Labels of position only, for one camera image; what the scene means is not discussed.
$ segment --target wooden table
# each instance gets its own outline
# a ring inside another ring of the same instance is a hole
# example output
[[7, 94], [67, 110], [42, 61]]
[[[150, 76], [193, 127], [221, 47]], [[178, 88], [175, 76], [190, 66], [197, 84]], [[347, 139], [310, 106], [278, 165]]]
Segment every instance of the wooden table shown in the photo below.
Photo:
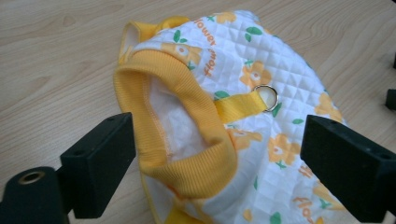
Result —
[[[234, 9], [265, 28], [317, 71], [350, 127], [396, 151], [396, 4], [390, 0], [45, 1], [0, 3], [0, 193], [15, 174], [60, 167], [59, 156], [106, 117], [119, 114], [112, 75], [128, 20], [156, 23]], [[152, 223], [134, 161], [100, 219]]]

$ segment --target quilted fabric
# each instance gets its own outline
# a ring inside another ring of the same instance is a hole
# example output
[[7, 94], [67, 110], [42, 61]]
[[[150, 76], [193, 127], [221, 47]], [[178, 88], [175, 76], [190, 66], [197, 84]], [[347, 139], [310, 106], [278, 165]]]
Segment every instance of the quilted fabric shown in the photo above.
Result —
[[[206, 223], [354, 221], [299, 155], [308, 114], [345, 121], [307, 62], [263, 29], [254, 14], [235, 11], [202, 17], [161, 30], [142, 43], [133, 32], [129, 35], [126, 47], [134, 46], [132, 55], [147, 49], [172, 55], [214, 101], [251, 92], [260, 84], [271, 85], [279, 95], [272, 112], [224, 124], [238, 167], [217, 195], [180, 200], [161, 181], [142, 175], [157, 222], [164, 223], [175, 204]], [[148, 100], [163, 126], [169, 162], [205, 150], [196, 121], [158, 78], [150, 80]]]

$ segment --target orange bear print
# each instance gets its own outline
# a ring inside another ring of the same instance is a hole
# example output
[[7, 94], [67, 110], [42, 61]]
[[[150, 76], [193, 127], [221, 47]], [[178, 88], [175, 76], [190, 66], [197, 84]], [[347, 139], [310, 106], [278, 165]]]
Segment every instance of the orange bear print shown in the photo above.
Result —
[[321, 199], [321, 208], [331, 210], [345, 210], [345, 207], [331, 195], [329, 190], [326, 189], [322, 183], [319, 182], [314, 188], [314, 194], [316, 194]]
[[259, 133], [245, 132], [237, 129], [227, 129], [227, 133], [230, 135], [236, 150], [250, 147], [250, 141], [262, 141], [262, 135]]
[[202, 49], [200, 48], [183, 44], [162, 43], [161, 49], [181, 60], [190, 70], [194, 69], [201, 61]]
[[338, 122], [343, 120], [341, 112], [332, 105], [332, 99], [326, 92], [320, 95], [319, 105], [315, 107], [315, 113], [317, 115], [329, 115], [330, 119]]
[[271, 73], [264, 68], [260, 61], [247, 63], [242, 68], [243, 75], [239, 78], [241, 82], [249, 86], [252, 90], [254, 87], [262, 84], [268, 84], [271, 81]]
[[207, 17], [210, 21], [215, 21], [217, 23], [223, 24], [225, 22], [233, 22], [236, 20], [235, 14], [232, 12], [215, 13], [213, 16]]
[[276, 138], [270, 138], [268, 142], [270, 161], [276, 162], [281, 169], [286, 168], [282, 162], [291, 165], [296, 155], [300, 154], [300, 151], [300, 145], [297, 143], [288, 143], [288, 137], [283, 133], [278, 134]]

